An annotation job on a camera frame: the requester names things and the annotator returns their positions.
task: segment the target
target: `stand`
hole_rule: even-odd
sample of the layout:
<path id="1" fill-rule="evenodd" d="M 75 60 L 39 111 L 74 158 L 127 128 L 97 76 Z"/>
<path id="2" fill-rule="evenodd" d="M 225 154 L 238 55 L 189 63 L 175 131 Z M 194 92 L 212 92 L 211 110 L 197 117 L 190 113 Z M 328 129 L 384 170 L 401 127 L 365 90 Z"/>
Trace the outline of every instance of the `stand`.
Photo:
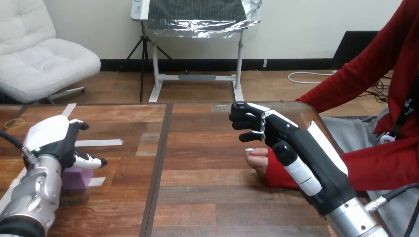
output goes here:
<path id="1" fill-rule="evenodd" d="M 239 41 L 239 53 L 237 56 L 237 74 L 232 75 L 230 77 L 226 76 L 216 76 L 216 75 L 159 75 L 159 65 L 157 60 L 157 49 L 159 47 L 156 44 L 156 40 L 154 39 L 151 42 L 151 46 L 153 48 L 153 70 L 154 70 L 154 87 L 153 91 L 151 92 L 150 99 L 148 102 L 156 103 L 160 91 L 162 89 L 163 82 L 165 80 L 216 80 L 216 81 L 231 81 L 233 83 L 233 90 L 234 90 L 234 97 L 235 101 L 244 101 L 242 88 L 240 85 L 240 77 L 242 74 L 242 50 L 244 47 L 243 44 L 243 30 L 240 31 L 240 41 Z"/>
<path id="2" fill-rule="evenodd" d="M 128 55 L 128 57 L 125 60 L 125 66 L 128 65 L 128 60 L 131 58 L 132 54 L 137 50 L 138 46 L 140 46 L 141 43 L 143 43 L 143 50 L 142 50 L 142 57 L 141 57 L 141 88 L 140 88 L 140 103 L 143 102 L 143 90 L 144 90 L 144 70 L 145 67 L 147 67 L 148 63 L 148 51 L 147 51 L 147 43 L 151 42 L 150 38 L 146 35 L 144 30 L 144 22 L 141 20 L 141 30 L 142 30 L 142 36 L 140 38 L 140 41 L 137 43 L 137 45 L 134 47 L 134 49 L 131 51 L 131 53 Z M 156 45 L 156 48 L 164 54 L 168 59 L 170 59 L 173 62 L 172 57 L 170 57 L 166 52 L 164 52 L 158 45 Z M 122 72 L 124 69 L 124 66 L 121 65 L 118 72 Z"/>

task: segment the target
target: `lanyard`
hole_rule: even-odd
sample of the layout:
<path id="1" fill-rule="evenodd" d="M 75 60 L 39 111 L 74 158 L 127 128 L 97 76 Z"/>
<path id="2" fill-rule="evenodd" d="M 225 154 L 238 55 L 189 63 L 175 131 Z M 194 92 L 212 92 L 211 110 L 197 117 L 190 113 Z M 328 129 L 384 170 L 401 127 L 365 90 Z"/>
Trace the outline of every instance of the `lanyard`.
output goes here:
<path id="1" fill-rule="evenodd" d="M 416 80 L 413 82 L 412 88 L 410 89 L 409 96 L 407 97 L 405 104 L 403 105 L 402 111 L 399 114 L 399 118 L 396 124 L 392 128 L 391 132 L 388 133 L 391 137 L 396 137 L 399 134 L 403 124 L 410 118 L 415 112 L 418 102 L 419 94 L 419 74 L 416 76 Z"/>

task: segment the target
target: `robotic arm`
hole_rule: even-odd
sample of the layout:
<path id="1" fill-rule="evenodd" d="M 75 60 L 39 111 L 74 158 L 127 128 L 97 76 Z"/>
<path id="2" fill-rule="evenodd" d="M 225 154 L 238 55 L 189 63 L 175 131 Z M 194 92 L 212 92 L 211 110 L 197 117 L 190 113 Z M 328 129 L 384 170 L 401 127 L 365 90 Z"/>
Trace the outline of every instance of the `robotic arm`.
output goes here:
<path id="1" fill-rule="evenodd" d="M 61 172 L 73 165 L 95 169 L 107 164 L 75 150 L 79 130 L 88 128 L 83 121 L 55 116 L 33 126 L 23 144 L 0 133 L 22 151 L 27 169 L 0 214 L 0 236 L 46 237 L 59 205 Z"/>
<path id="2" fill-rule="evenodd" d="M 240 141 L 265 141 L 272 148 L 307 201 L 338 236 L 388 236 L 357 199 L 346 165 L 314 122 L 302 130 L 275 110 L 237 102 L 232 105 L 230 120 L 236 130 L 253 130 L 241 134 Z"/>

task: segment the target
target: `wooden table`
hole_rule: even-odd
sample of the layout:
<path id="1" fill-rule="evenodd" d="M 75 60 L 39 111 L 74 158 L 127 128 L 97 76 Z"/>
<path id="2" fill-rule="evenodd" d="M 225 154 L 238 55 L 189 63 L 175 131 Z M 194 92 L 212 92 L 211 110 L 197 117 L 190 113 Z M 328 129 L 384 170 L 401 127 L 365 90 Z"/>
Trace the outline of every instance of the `wooden table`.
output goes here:
<path id="1" fill-rule="evenodd" d="M 300 127 L 318 114 L 300 102 L 259 103 Z M 330 227 L 297 191 L 263 185 L 244 159 L 231 104 L 77 106 L 69 119 L 91 125 L 79 140 L 122 139 L 122 146 L 86 147 L 108 165 L 99 187 L 63 191 L 49 237 L 327 237 Z M 23 107 L 25 124 L 8 132 L 23 140 L 37 122 L 65 106 Z M 3 113 L 7 121 L 15 113 Z M 0 193 L 22 170 L 18 150 L 0 142 Z"/>

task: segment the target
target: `chair cushion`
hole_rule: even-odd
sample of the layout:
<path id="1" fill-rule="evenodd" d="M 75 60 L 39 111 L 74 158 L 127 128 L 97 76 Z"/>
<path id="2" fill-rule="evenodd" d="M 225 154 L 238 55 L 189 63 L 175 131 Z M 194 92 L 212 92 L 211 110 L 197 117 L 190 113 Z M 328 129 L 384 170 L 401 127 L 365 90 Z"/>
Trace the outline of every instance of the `chair cushion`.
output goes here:
<path id="1" fill-rule="evenodd" d="M 55 29 L 42 0 L 0 0 L 0 55 L 51 38 L 55 38 Z"/>
<path id="2" fill-rule="evenodd" d="M 48 39 L 21 52 L 0 56 L 0 90 L 30 103 L 98 73 L 100 60 L 90 50 Z"/>

